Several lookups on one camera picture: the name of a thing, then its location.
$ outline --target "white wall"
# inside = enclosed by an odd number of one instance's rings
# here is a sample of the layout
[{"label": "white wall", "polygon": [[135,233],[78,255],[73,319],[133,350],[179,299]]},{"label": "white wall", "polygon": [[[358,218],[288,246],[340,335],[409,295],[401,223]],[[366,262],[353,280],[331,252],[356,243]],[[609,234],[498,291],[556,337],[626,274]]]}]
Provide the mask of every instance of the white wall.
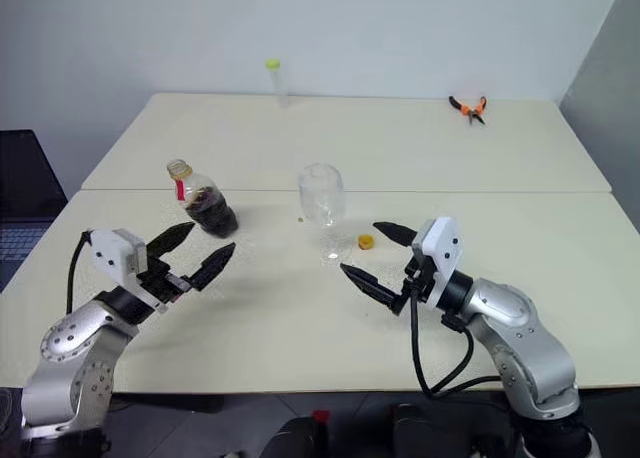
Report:
[{"label": "white wall", "polygon": [[298,93],[560,100],[612,1],[0,0],[0,129],[70,194],[153,92],[268,91],[270,56]]},{"label": "white wall", "polygon": [[640,0],[615,0],[560,110],[640,231]]}]

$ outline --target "test tube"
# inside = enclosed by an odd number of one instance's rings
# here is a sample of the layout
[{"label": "test tube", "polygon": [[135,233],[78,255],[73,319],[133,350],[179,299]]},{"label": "test tube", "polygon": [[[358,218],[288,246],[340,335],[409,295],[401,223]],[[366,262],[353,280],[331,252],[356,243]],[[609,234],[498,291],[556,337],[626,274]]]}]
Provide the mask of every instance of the test tube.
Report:
[{"label": "test tube", "polygon": [[286,108],[289,106],[289,97],[287,96],[287,91],[284,88],[284,83],[282,82],[282,76],[280,74],[280,60],[277,58],[269,58],[265,66],[271,75],[271,81],[273,82],[273,89],[275,91],[276,98],[278,99],[278,103],[281,108]]}]

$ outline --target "wine glass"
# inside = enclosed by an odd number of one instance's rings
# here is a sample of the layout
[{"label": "wine glass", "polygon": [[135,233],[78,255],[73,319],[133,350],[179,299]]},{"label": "wine glass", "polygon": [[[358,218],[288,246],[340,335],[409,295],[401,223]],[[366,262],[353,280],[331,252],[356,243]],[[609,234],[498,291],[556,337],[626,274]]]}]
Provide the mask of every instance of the wine glass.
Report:
[{"label": "wine glass", "polygon": [[325,163],[314,163],[298,174],[300,203],[307,218],[322,233],[323,258],[337,260],[341,246],[340,224],[346,214],[346,196],[338,170]]}]

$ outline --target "yellow bottle cap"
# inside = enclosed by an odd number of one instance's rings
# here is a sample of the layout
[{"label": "yellow bottle cap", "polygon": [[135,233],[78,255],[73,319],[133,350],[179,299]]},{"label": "yellow bottle cap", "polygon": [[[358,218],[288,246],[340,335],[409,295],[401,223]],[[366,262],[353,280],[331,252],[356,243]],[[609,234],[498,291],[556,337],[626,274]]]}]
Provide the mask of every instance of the yellow bottle cap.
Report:
[{"label": "yellow bottle cap", "polygon": [[358,247],[361,250],[370,250],[373,248],[374,239],[371,235],[360,235],[358,237]]},{"label": "yellow bottle cap", "polygon": [[280,60],[277,58],[269,58],[264,66],[266,66],[269,71],[277,70],[280,68]]}]

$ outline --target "pliers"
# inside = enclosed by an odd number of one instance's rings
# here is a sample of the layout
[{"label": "pliers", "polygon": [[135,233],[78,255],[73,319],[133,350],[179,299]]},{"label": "pliers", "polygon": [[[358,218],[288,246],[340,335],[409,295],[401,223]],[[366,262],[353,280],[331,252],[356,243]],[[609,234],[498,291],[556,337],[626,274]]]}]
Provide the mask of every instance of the pliers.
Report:
[{"label": "pliers", "polygon": [[453,96],[449,97],[449,103],[451,103],[451,106],[453,106],[456,110],[460,110],[460,113],[469,117],[469,124],[473,123],[474,118],[483,125],[485,124],[484,120],[480,116],[484,112],[484,109],[487,107],[487,99],[484,96],[480,98],[480,104],[475,108],[470,108],[467,105],[460,103]]}]

